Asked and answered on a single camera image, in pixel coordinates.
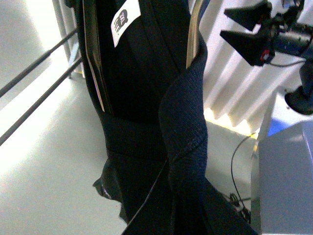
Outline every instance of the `white label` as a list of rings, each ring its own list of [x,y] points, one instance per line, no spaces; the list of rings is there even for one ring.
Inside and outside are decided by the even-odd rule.
[[[114,47],[117,46],[120,37],[128,26],[139,16],[141,16],[141,12],[138,0],[127,0],[118,10],[111,23]]]

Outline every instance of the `metal pole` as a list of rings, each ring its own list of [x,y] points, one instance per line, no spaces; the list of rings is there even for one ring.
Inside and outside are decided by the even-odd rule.
[[[82,62],[77,59],[71,67],[0,137],[0,146],[25,122],[25,120],[48,98],[49,95],[74,71]]]
[[[65,27],[64,15],[63,15],[62,9],[61,9],[62,3],[60,0],[53,0],[52,3],[54,6],[55,16],[57,19],[60,33],[61,33],[61,37],[65,37],[67,35],[67,31],[66,31],[66,27]],[[69,42],[64,44],[64,50],[65,50],[65,54],[67,56],[67,60],[69,60],[69,57],[70,57],[70,44],[69,44]]]
[[[18,84],[23,78],[25,78],[30,72],[32,72],[39,64],[41,64],[46,58],[49,57],[57,48],[59,48],[63,43],[65,43],[69,38],[71,38],[77,29],[68,34],[65,38],[63,38],[57,45],[55,45],[52,49],[45,52],[41,57],[35,60],[30,66],[24,69],[19,75],[13,78],[8,84],[6,84],[0,90],[0,98],[4,96],[11,88],[13,88],[16,84]]]
[[[192,10],[188,33],[186,68],[189,68],[199,52],[199,25],[209,3],[210,0],[196,0],[194,9]]]

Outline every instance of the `black rod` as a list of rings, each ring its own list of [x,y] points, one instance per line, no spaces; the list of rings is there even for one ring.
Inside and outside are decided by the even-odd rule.
[[[82,62],[78,58],[72,66],[0,137],[0,146],[26,121],[26,119],[48,98],[49,95],[76,69]]]
[[[18,84],[23,78],[25,78],[30,72],[32,72],[39,64],[41,64],[46,58],[48,58],[49,55],[51,55],[63,43],[65,43],[68,39],[70,39],[76,32],[77,32],[77,29],[73,30],[65,38],[63,38],[57,45],[55,45],[52,49],[45,52],[41,57],[35,60],[30,66],[24,69],[19,75],[17,75],[8,84],[6,84],[3,88],[1,88],[0,98],[4,96],[10,89],[12,89],[16,84]]]

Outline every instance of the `black cable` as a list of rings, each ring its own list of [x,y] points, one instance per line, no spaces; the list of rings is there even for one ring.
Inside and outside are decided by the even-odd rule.
[[[247,198],[244,198],[243,201],[250,201],[251,200],[251,197],[247,197]]]
[[[234,179],[233,162],[234,162],[235,154],[236,154],[237,150],[239,149],[239,147],[240,147],[246,140],[248,140],[249,138],[251,138],[254,134],[256,134],[256,133],[252,133],[250,136],[247,136],[246,138],[244,138],[244,139],[239,143],[239,145],[236,147],[236,149],[235,149],[235,151],[234,151],[234,153],[233,153],[233,156],[231,157],[231,165],[230,165],[231,178],[232,178],[232,180],[233,180],[233,184],[234,184],[234,186],[235,186],[236,192],[237,192],[237,194],[238,194],[238,196],[239,196],[239,200],[240,200],[240,202],[242,203],[242,205],[243,205],[244,208],[246,208],[246,206],[245,206],[244,201],[242,200],[242,198],[241,198],[241,196],[240,196],[240,194],[239,194],[239,191],[238,191],[238,189],[237,189],[236,182],[235,182],[235,179]]]
[[[285,68],[285,67],[290,67],[290,66],[294,66],[297,64],[301,64],[301,63],[305,63],[306,60],[299,60],[297,62],[291,63],[291,64],[286,64],[286,65],[278,65],[278,64],[273,64],[273,63],[269,63],[269,65],[275,66],[275,67],[280,67],[280,68]]]

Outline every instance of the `black backpack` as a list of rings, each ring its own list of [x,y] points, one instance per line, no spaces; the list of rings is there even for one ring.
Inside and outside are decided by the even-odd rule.
[[[122,203],[125,235],[254,235],[205,178],[202,79],[206,45],[186,69],[186,0],[139,0],[114,47],[125,0],[67,0],[74,7],[90,97],[108,160],[94,186]]]

